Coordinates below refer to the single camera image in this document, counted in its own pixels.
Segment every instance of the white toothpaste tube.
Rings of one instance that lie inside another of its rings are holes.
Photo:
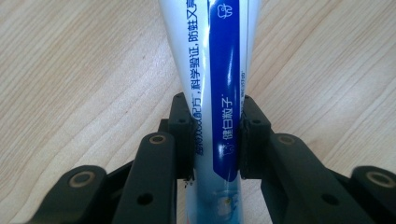
[[[260,0],[160,0],[168,41],[197,120],[186,223],[243,223],[238,128]]]

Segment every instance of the wooden table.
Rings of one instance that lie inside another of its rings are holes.
[[[0,222],[73,167],[132,160],[180,91],[156,1],[1,1]],[[327,167],[395,173],[396,2],[264,1],[247,94]],[[243,186],[246,223],[269,223],[260,182]]]

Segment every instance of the circular hole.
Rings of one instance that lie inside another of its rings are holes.
[[[72,176],[72,178],[69,180],[69,186],[72,188],[82,188],[89,185],[94,179],[94,172],[83,171]]]
[[[322,200],[331,205],[338,205],[340,202],[338,199],[331,194],[322,194]]]
[[[149,139],[151,144],[161,144],[165,141],[165,136],[163,135],[154,135]]]
[[[294,139],[292,137],[281,135],[277,138],[277,140],[285,145],[293,145]]]
[[[141,194],[141,195],[139,195],[139,197],[137,197],[137,203],[140,205],[149,205],[152,203],[153,199],[154,199],[154,197],[152,196],[152,194],[145,193],[145,194]]]
[[[366,176],[371,182],[377,184],[378,186],[388,189],[393,189],[396,187],[396,182],[388,175],[376,171],[370,171],[367,172]]]

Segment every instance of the blue label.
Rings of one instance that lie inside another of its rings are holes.
[[[239,1],[209,1],[213,169],[227,181],[237,174],[240,111]]]

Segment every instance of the black plastic part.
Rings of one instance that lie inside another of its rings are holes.
[[[158,127],[158,132],[169,133],[168,122],[169,119],[161,119],[160,126]]]
[[[64,174],[49,191],[28,223],[92,223],[92,210],[101,204],[106,171],[97,166],[80,166]]]
[[[396,223],[396,175],[374,166],[354,169],[350,193],[377,223]]]
[[[254,100],[246,96],[241,118],[239,169],[243,179],[262,179],[264,146],[272,133],[271,122]]]
[[[176,223],[176,150],[169,133],[140,143],[113,223]]]
[[[279,193],[279,187],[262,185],[274,223],[374,223],[301,139],[273,134],[265,155],[287,198],[286,204],[276,206],[286,208],[279,214],[271,208],[279,202],[268,202],[276,200],[271,195]]]
[[[107,182],[102,191],[106,200],[101,210],[94,211],[99,220],[94,223],[111,223],[133,163],[134,161],[130,161],[107,175]]]
[[[196,130],[196,121],[190,114],[190,110],[183,93],[179,93],[173,98],[167,128],[168,132],[175,137],[176,141],[177,179],[189,180],[193,178],[192,169],[194,161],[194,134]]]
[[[328,169],[328,170],[335,177],[335,179],[338,180],[338,183],[340,183],[341,186],[343,186],[344,189],[346,189],[350,193],[350,190],[349,190],[349,178],[344,176],[344,175],[340,175],[340,174],[338,174],[337,172],[335,172],[333,170],[330,170],[330,169]]]

